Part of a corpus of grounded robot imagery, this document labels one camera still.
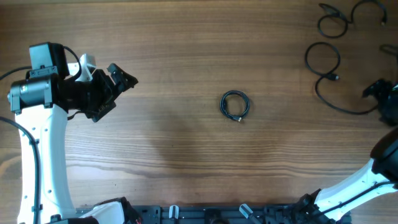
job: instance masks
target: tangled cable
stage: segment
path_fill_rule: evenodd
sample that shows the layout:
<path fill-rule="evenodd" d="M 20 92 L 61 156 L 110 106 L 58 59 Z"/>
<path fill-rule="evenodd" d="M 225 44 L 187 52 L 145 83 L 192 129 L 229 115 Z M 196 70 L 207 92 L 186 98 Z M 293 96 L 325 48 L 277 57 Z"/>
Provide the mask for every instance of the tangled cable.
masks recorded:
<path fill-rule="evenodd" d="M 333 67 L 329 72 L 326 73 L 321 73 L 318 71 L 315 71 L 313 68 L 311 68 L 310 64 L 308 63 L 308 53 L 310 52 L 310 50 L 316 46 L 316 45 L 326 45 L 328 47 L 330 47 L 337 55 L 337 64 L 335 67 Z M 353 114 L 353 115 L 363 115 L 363 114 L 368 114 L 374 110 L 377 109 L 378 105 L 374 106 L 373 108 L 371 108 L 370 110 L 366 110 L 366 111 L 350 111 L 350 110 L 346 110 L 343 108 L 339 108 L 331 103 L 329 103 L 326 99 L 324 99 L 324 97 L 321 96 L 321 94 L 319 93 L 319 83 L 324 79 L 327 78 L 331 81 L 335 81 L 339 79 L 339 76 L 335 74 L 335 70 L 340 66 L 340 61 L 341 61 L 341 57 L 340 57 L 340 53 L 338 52 L 337 48 L 327 42 L 316 42 L 312 45 L 310 45 L 307 49 L 307 51 L 305 52 L 305 56 L 304 56 L 304 62 L 305 62 L 305 66 L 313 73 L 317 74 L 320 76 L 320 78 L 317 80 L 317 82 L 315 83 L 315 93 L 317 94 L 317 96 L 319 97 L 319 99 L 321 99 L 324 103 L 326 103 L 326 105 L 328 105 L 329 107 L 344 112 L 344 113 L 348 113 L 348 114 Z"/>
<path fill-rule="evenodd" d="M 238 95 L 244 100 L 246 106 L 244 107 L 244 111 L 241 115 L 229 114 L 227 112 L 226 97 L 229 95 Z M 226 92 L 223 95 L 223 97 L 221 97 L 220 110 L 221 110 L 222 114 L 225 115 L 229 119 L 232 119 L 234 121 L 241 121 L 246 115 L 248 115 L 249 109 L 250 109 L 250 100 L 249 100 L 248 96 L 246 96 L 246 94 L 244 94 L 242 91 L 230 90 L 230 91 Z"/>
<path fill-rule="evenodd" d="M 331 5 L 325 4 L 325 3 L 320 3 L 319 7 L 321 7 L 323 10 L 325 10 L 328 14 L 325 15 L 325 16 L 322 16 L 319 19 L 319 21 L 318 21 L 318 31 L 319 31 L 319 33 L 321 33 L 322 36 L 327 37 L 327 38 L 339 38 L 339 37 L 344 36 L 347 33 L 348 24 L 353 24 L 354 23 L 354 11 L 355 11 L 355 9 L 358 6 L 360 6 L 360 5 L 364 4 L 364 3 L 377 4 L 383 10 L 384 15 L 383 15 L 383 17 L 381 19 L 381 25 L 384 26 L 386 24 L 386 22 L 387 22 L 387 10 L 386 10 L 386 7 L 384 7 L 384 5 L 381 2 L 377 1 L 377 0 L 362 0 L 362 1 L 358 2 L 354 6 L 354 8 L 351 10 L 351 20 L 350 21 L 337 8 L 335 8 L 335 7 L 331 6 Z M 338 19 L 341 19 L 345 23 L 344 31 L 341 34 L 339 34 L 339 35 L 326 35 L 321 29 L 321 22 L 324 19 L 326 19 L 326 18 L 338 18 Z"/>

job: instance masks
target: wood grain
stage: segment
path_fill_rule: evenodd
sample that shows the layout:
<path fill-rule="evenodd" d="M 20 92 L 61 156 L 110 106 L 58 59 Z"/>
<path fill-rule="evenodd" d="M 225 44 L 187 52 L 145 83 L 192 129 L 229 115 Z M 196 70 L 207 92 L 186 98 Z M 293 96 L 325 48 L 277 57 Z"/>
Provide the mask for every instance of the wood grain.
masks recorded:
<path fill-rule="evenodd" d="M 356 1 L 326 1 L 344 12 Z M 398 44 L 398 8 L 381 13 L 363 5 L 356 25 L 337 40 L 316 29 L 318 2 L 167 1 L 0 6 L 0 72 L 30 64 L 29 45 L 45 41 L 93 54 L 140 83 L 94 124 L 69 122 L 65 137 L 70 192 L 76 207 L 126 196 L 135 205 L 289 203 L 337 184 L 369 159 L 390 131 L 377 111 L 351 116 L 314 95 L 318 78 L 303 62 L 317 41 L 337 46 L 341 80 L 321 83 L 332 102 L 363 110 L 360 99 L 378 78 L 397 79 L 396 59 L 378 51 Z M 340 29 L 326 23 L 326 30 Z M 319 47 L 316 69 L 336 62 Z M 6 94 L 23 73 L 0 82 L 0 114 L 12 118 Z M 223 117 L 218 104 L 231 89 L 252 108 L 242 123 Z M 229 101 L 231 111 L 243 105 Z M 17 130 L 0 124 L 0 223 L 15 223 L 21 199 Z M 353 210 L 354 223 L 396 223 L 397 195 Z"/>

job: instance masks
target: wooden tabletop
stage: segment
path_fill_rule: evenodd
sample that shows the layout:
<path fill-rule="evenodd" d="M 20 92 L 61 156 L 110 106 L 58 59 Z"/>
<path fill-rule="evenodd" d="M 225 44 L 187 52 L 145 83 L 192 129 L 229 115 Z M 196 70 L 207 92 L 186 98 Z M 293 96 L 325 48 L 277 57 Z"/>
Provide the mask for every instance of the wooden tabletop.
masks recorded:
<path fill-rule="evenodd" d="M 357 1 L 325 2 L 349 15 Z M 0 72 L 29 65 L 29 45 L 51 41 L 95 55 L 98 68 L 114 62 L 139 80 L 98 123 L 83 115 L 68 123 L 76 207 L 121 196 L 133 205 L 294 203 L 365 165 L 391 130 L 377 111 L 353 116 L 322 103 L 313 90 L 318 76 L 303 58 L 314 42 L 333 44 L 340 80 L 322 81 L 320 91 L 351 110 L 375 105 L 362 91 L 379 78 L 397 80 L 396 59 L 378 50 L 398 44 L 398 4 L 385 2 L 385 27 L 382 11 L 364 4 L 339 39 L 318 33 L 325 13 L 315 0 L 2 5 Z M 342 31 L 332 21 L 322 26 Z M 309 60 L 324 72 L 336 63 L 327 47 Z M 6 94 L 23 77 L 1 80 L 1 116 L 13 119 Z M 228 90 L 251 99 L 243 122 L 220 113 Z M 232 97 L 229 106 L 238 113 L 243 104 Z M 0 223 L 15 223 L 21 146 L 13 127 L 1 123 L 0 132 Z M 353 223 L 397 223 L 397 201 L 398 194 L 376 198 L 353 210 Z"/>

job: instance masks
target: wooden table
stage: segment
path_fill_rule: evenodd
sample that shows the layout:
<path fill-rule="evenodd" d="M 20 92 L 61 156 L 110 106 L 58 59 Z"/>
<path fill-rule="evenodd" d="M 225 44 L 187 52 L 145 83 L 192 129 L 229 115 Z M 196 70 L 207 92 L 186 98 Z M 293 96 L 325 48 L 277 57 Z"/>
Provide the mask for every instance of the wooden table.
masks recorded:
<path fill-rule="evenodd" d="M 349 15 L 355 3 L 331 4 Z M 133 205 L 292 203 L 358 170 L 391 130 L 377 111 L 353 116 L 323 104 L 313 91 L 318 76 L 303 59 L 314 42 L 335 45 L 341 80 L 325 80 L 320 91 L 341 107 L 371 107 L 375 100 L 360 99 L 361 92 L 378 78 L 397 78 L 396 59 L 378 50 L 398 44 L 397 4 L 386 7 L 385 27 L 381 11 L 365 4 L 344 37 L 326 39 L 314 0 L 6 4 L 0 71 L 29 65 L 29 45 L 51 41 L 95 55 L 99 68 L 117 63 L 140 81 L 100 122 L 83 115 L 69 122 L 76 207 L 120 196 Z M 328 21 L 324 27 L 341 30 Z M 336 58 L 318 47 L 310 63 L 327 71 Z M 0 82 L 1 116 L 13 118 L 6 94 L 23 77 Z M 220 113 L 220 97 L 232 89 L 252 101 L 241 123 Z M 238 98 L 229 102 L 232 112 L 241 110 Z M 21 148 L 16 129 L 1 123 L 0 132 L 0 223 L 15 223 Z M 382 196 L 354 209 L 354 223 L 396 223 L 397 200 Z"/>

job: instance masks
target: white plastic part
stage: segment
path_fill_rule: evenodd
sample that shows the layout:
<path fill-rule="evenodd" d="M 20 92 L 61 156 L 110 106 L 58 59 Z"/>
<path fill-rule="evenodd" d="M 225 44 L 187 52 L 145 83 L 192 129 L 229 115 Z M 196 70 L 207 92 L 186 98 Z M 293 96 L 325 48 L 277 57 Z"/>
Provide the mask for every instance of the white plastic part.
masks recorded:
<path fill-rule="evenodd" d="M 328 210 L 331 207 L 337 206 L 358 194 L 364 192 L 373 185 L 381 182 L 389 181 L 381 174 L 374 174 L 372 172 L 373 159 L 371 159 L 364 167 L 362 167 L 355 174 L 349 176 L 339 184 L 336 184 L 327 189 L 319 192 L 315 199 L 315 204 L 318 205 L 321 212 Z M 383 185 L 377 189 L 370 191 L 362 197 L 354 200 L 353 202 L 345 205 L 343 208 L 337 208 L 334 211 L 328 212 L 325 215 L 335 221 L 350 211 L 351 209 L 383 194 L 396 192 L 397 189 L 393 188 L 393 184 Z"/>
<path fill-rule="evenodd" d="M 22 109 L 15 116 L 18 124 L 26 128 L 39 140 L 40 153 L 40 211 L 39 223 L 49 223 L 52 215 L 62 218 L 76 216 L 69 194 L 65 162 L 65 129 L 67 113 L 57 105 L 44 108 L 43 105 Z M 19 131 L 22 145 L 22 200 L 17 218 L 18 223 L 33 223 L 35 165 L 32 146 L 22 131 Z"/>
<path fill-rule="evenodd" d="M 99 224 L 123 224 L 124 214 L 120 202 L 110 202 L 98 205 L 80 218 L 94 217 Z"/>
<path fill-rule="evenodd" d="M 89 82 L 93 79 L 91 74 L 96 68 L 95 58 L 92 55 L 83 54 L 80 57 L 81 75 L 76 81 Z M 69 74 L 75 76 L 79 71 L 78 63 L 68 63 Z"/>

